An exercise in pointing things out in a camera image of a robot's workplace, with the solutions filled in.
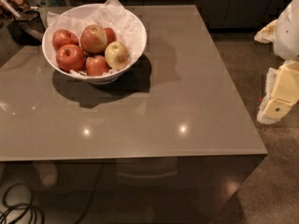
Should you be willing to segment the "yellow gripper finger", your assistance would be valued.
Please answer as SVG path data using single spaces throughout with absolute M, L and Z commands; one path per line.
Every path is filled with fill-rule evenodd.
M 299 101 L 299 62 L 285 61 L 278 69 L 270 67 L 265 81 L 265 97 L 257 120 L 262 124 L 281 121 Z
M 254 36 L 254 40 L 264 44 L 272 43 L 274 41 L 274 33 L 276 26 L 277 20 L 269 22 L 263 29 L 261 29 Z

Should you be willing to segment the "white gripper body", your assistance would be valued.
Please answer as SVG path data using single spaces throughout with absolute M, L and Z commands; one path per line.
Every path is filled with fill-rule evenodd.
M 279 15 L 273 49 L 283 60 L 299 60 L 299 0 L 292 0 Z

